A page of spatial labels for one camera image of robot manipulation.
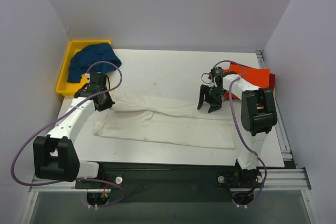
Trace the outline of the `folded orange t-shirt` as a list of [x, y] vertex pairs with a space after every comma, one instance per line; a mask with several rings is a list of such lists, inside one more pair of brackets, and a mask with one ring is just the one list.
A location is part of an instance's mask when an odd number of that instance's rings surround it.
[[253, 85], [259, 86], [261, 88], [269, 88], [269, 75], [270, 75], [270, 69], [262, 68], [252, 68], [248, 66], [243, 65], [243, 69], [238, 66], [237, 64], [231, 63], [228, 69], [224, 69], [223, 72], [230, 72], [234, 71], [238, 74], [243, 74], [244, 70], [246, 71], [246, 74], [243, 76], [243, 78], [250, 82]]

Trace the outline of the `white t-shirt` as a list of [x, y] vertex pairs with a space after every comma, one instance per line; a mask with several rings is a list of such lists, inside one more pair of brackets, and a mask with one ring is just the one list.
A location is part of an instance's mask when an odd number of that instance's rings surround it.
[[106, 138], [235, 149], [229, 110], [208, 113], [195, 102], [112, 91], [115, 105], [99, 115], [93, 134]]

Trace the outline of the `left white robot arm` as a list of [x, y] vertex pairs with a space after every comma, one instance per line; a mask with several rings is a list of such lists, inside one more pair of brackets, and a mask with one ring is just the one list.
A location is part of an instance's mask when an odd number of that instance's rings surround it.
[[106, 175], [97, 162], [80, 160], [74, 142], [87, 119], [94, 112], [112, 108], [114, 102], [107, 91], [109, 78], [92, 73], [89, 82], [73, 96], [71, 105], [60, 122], [45, 136], [33, 142], [35, 176], [40, 179], [72, 182], [87, 179], [94, 188], [106, 183]]

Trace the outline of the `blue t-shirt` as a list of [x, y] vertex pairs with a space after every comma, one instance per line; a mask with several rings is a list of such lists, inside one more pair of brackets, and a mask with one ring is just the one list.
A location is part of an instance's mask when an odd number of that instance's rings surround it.
[[72, 57], [67, 82], [79, 83], [81, 76], [98, 61], [111, 62], [118, 68], [122, 65], [109, 43], [88, 45]]

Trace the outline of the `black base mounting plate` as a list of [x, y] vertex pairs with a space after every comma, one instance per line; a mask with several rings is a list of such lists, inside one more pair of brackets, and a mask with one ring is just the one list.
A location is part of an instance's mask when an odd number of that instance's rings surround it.
[[101, 162], [98, 176], [77, 181], [92, 203], [217, 203], [252, 201], [263, 167]]

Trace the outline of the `aluminium frame rail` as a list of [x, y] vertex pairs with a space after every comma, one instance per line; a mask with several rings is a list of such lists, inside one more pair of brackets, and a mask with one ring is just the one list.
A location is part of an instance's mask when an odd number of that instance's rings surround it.
[[192, 167], [178, 169], [140, 169], [108, 170], [102, 182], [97, 179], [76, 182], [59, 182], [52, 185], [30, 187], [30, 191], [102, 191], [105, 187], [128, 190], [131, 185], [166, 186], [186, 185], [191, 187], [214, 186], [245, 190], [264, 188], [266, 190], [310, 190], [311, 185], [305, 169], [259, 169], [257, 172], [238, 171], [229, 167]]

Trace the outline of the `yellow plastic bin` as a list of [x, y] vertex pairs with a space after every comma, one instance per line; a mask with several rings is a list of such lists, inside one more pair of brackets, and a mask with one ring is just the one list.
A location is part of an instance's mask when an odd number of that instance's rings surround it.
[[57, 94], [61, 94], [65, 97], [73, 97], [75, 92], [88, 82], [88, 79], [84, 74], [82, 74], [79, 83], [70, 83], [67, 81], [69, 76], [70, 62], [73, 56], [77, 52], [81, 51], [84, 47], [101, 43], [108, 43], [111, 45], [111, 41], [107, 39], [71, 40], [69, 42], [55, 88]]

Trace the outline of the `folded dark red t-shirt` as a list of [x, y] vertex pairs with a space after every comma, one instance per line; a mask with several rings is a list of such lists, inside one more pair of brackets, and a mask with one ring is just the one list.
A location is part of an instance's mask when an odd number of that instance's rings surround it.
[[276, 75], [273, 73], [270, 73], [269, 75], [269, 88], [274, 91], [275, 89], [275, 84], [276, 84]]

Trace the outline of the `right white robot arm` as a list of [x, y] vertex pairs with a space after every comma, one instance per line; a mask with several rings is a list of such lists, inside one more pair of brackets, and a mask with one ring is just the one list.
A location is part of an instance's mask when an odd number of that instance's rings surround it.
[[[235, 128], [244, 149], [237, 159], [240, 169], [233, 172], [233, 182], [238, 186], [245, 186], [251, 181], [249, 170], [259, 166], [260, 153], [268, 133], [277, 124], [277, 112], [273, 91], [261, 88], [248, 81], [234, 71], [224, 71], [221, 67], [214, 67], [208, 74], [210, 83], [201, 85], [199, 102], [209, 104], [208, 113], [222, 108], [225, 92], [228, 92], [230, 109]], [[246, 131], [243, 136], [236, 118], [233, 96], [241, 101], [240, 123]]]

